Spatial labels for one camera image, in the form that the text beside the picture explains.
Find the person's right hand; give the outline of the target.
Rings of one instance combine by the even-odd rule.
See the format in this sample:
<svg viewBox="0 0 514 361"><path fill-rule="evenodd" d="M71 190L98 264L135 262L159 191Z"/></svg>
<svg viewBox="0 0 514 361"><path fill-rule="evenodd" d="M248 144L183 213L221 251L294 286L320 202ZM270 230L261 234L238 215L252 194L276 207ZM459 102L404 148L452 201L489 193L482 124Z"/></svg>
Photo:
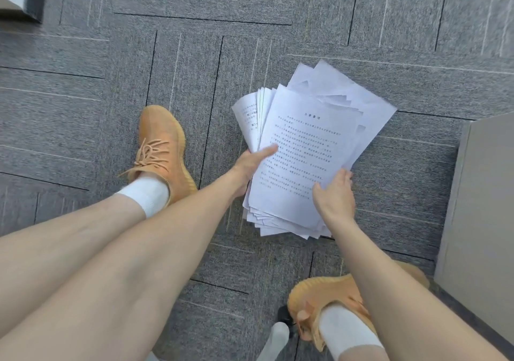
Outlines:
<svg viewBox="0 0 514 361"><path fill-rule="evenodd" d="M326 206L318 214L332 234L345 231L355 224L356 202L352 177L352 172L340 169L324 188Z"/></svg>

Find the person's left hand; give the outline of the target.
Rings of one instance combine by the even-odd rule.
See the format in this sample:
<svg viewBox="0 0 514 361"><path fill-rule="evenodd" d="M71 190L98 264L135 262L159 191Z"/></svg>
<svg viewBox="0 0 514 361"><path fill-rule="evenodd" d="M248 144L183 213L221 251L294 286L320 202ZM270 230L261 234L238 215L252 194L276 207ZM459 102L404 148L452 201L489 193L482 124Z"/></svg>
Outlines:
<svg viewBox="0 0 514 361"><path fill-rule="evenodd" d="M232 199L245 195L254 174L262 163L253 163L250 159L250 153L254 152L246 150L228 172L235 189Z"/></svg>

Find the stack of printed paper sheets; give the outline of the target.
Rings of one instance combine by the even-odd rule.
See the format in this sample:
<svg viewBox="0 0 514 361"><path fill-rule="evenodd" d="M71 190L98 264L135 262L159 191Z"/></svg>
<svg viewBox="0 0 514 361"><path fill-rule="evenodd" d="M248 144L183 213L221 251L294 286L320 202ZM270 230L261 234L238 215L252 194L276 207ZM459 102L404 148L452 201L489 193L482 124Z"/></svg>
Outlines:
<svg viewBox="0 0 514 361"><path fill-rule="evenodd" d="M350 170L397 108L325 60L299 63L288 84L259 88L232 111L251 152L276 144L260 164L243 201L243 217L260 236L329 237L312 187Z"/></svg>

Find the person's right forearm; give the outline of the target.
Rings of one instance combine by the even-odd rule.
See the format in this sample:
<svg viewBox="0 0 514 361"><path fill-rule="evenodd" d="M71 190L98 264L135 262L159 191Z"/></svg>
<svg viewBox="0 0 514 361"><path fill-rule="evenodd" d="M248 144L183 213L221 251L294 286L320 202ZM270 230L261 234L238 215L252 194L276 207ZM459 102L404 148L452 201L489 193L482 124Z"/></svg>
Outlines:
<svg viewBox="0 0 514 361"><path fill-rule="evenodd" d="M325 223L391 361L508 361L378 248L353 219Z"/></svg>

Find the person's left forearm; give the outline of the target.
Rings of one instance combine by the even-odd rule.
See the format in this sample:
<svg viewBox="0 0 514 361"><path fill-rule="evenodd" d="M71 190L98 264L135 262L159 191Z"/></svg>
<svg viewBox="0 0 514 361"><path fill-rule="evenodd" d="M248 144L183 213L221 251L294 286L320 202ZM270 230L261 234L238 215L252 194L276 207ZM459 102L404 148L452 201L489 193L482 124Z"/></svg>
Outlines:
<svg viewBox="0 0 514 361"><path fill-rule="evenodd" d="M0 340L0 361L144 361L243 186L230 171L123 233Z"/></svg>

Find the orange right sneaker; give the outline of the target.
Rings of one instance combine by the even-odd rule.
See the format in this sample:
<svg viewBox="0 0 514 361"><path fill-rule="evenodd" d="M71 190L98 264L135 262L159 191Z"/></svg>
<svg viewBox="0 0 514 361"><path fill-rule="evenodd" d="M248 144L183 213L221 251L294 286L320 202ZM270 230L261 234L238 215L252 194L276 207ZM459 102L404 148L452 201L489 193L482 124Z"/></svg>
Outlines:
<svg viewBox="0 0 514 361"><path fill-rule="evenodd" d="M422 270L412 264L393 261L429 290L429 280ZM323 351L325 345L319 331L319 317L323 308L331 303L341 304L355 313L378 336L352 274L309 278L292 289L287 305L294 321L299 325L300 337L303 340L313 340L318 351Z"/></svg>

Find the orange sneaker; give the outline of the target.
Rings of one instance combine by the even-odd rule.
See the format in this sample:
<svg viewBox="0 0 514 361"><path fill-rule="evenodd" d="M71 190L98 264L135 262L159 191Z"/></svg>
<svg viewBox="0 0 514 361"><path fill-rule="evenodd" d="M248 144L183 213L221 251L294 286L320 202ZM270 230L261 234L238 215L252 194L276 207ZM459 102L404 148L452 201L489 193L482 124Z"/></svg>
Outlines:
<svg viewBox="0 0 514 361"><path fill-rule="evenodd" d="M161 105L148 105L140 115L139 149L131 168L121 173L129 182L141 173L161 178L169 190L165 207L197 191L184 164L186 137L173 114Z"/></svg>
<svg viewBox="0 0 514 361"><path fill-rule="evenodd" d="M393 261L429 290L429 280L422 270L412 264ZM319 331L319 317L323 308L331 303L341 304L355 313L378 336L352 274L309 278L292 289L287 305L294 321L299 325L300 337L303 340L313 340L318 351L323 351L325 345Z"/></svg>

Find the orange left sneaker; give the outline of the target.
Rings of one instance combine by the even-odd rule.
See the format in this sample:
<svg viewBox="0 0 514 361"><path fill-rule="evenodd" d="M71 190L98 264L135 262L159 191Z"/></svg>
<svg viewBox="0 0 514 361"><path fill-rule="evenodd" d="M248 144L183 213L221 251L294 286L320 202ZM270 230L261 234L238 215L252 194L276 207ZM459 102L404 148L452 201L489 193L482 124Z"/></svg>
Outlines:
<svg viewBox="0 0 514 361"><path fill-rule="evenodd" d="M139 149L131 168L121 173L129 182L141 173L161 178L169 190L165 207L197 191L184 164L186 137L173 114L161 105L148 105L140 115Z"/></svg>

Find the white left sock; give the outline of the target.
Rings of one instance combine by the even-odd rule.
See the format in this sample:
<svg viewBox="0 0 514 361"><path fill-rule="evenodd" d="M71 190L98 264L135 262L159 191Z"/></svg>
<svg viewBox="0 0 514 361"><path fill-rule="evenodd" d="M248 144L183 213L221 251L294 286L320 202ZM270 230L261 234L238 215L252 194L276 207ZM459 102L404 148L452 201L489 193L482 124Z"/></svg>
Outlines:
<svg viewBox="0 0 514 361"><path fill-rule="evenodd" d="M152 172L141 172L138 176L119 190L123 195L139 205L146 218L163 210L171 198L170 188L163 178Z"/></svg>

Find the white sock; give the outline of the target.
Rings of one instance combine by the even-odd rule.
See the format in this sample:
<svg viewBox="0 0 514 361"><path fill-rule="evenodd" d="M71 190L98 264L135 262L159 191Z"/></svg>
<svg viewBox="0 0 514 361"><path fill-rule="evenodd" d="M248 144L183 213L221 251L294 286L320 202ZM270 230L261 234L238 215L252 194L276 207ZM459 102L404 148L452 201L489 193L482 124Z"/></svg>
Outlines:
<svg viewBox="0 0 514 361"><path fill-rule="evenodd" d="M378 345L378 336L353 312L338 303L323 308L319 331L334 361L345 350L359 345Z"/></svg>
<svg viewBox="0 0 514 361"><path fill-rule="evenodd" d="M163 210L171 198L170 188L163 178L152 172L141 172L138 176L119 190L123 195L139 205L146 218Z"/></svg>

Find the black chair caster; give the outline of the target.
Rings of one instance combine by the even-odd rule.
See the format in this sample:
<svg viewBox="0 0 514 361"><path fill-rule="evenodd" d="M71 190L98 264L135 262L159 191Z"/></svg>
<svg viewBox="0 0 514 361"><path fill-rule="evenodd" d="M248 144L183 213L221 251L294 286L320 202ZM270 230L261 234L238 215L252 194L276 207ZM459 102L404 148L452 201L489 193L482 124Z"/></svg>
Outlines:
<svg viewBox="0 0 514 361"><path fill-rule="evenodd" d="M295 325L294 319L292 318L287 305L279 307L277 312L277 322L286 324L290 330Z"/></svg>

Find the white right sock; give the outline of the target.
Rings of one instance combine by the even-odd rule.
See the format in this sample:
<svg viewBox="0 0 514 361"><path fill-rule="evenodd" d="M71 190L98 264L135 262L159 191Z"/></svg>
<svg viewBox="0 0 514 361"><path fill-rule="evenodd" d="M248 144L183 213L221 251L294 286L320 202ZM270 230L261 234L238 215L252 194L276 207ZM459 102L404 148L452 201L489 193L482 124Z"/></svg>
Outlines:
<svg viewBox="0 0 514 361"><path fill-rule="evenodd" d="M378 345L378 336L353 312L338 303L323 308L319 331L334 361L345 350L359 345Z"/></svg>

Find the white chair base leg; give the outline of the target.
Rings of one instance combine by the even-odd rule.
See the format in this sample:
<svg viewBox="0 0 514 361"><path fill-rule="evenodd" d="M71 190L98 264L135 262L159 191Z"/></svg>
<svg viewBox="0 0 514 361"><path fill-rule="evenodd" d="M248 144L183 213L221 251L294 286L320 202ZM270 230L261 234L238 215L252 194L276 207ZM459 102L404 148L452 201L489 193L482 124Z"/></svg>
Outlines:
<svg viewBox="0 0 514 361"><path fill-rule="evenodd" d="M290 328L284 322L276 322L270 331L266 344L256 361L277 361L280 352L289 342Z"/></svg>

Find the person's leg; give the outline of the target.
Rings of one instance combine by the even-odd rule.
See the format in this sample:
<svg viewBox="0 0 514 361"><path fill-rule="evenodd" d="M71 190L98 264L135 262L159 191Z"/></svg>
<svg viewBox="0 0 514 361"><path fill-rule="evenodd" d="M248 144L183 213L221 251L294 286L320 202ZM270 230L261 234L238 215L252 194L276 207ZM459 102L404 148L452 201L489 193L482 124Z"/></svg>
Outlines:
<svg viewBox="0 0 514 361"><path fill-rule="evenodd" d="M378 345L359 345L342 352L338 361L390 361L385 349Z"/></svg>
<svg viewBox="0 0 514 361"><path fill-rule="evenodd" d="M115 194L0 237L0 338L107 244L145 219L136 201Z"/></svg>

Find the person's left leg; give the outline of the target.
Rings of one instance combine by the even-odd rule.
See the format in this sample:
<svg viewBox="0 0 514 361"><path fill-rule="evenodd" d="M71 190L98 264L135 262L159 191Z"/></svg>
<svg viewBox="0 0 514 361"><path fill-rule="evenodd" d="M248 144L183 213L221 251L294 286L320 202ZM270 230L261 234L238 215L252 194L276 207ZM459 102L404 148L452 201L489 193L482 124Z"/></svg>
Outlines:
<svg viewBox="0 0 514 361"><path fill-rule="evenodd" d="M115 194L0 237L0 338L107 244L145 219L136 201Z"/></svg>

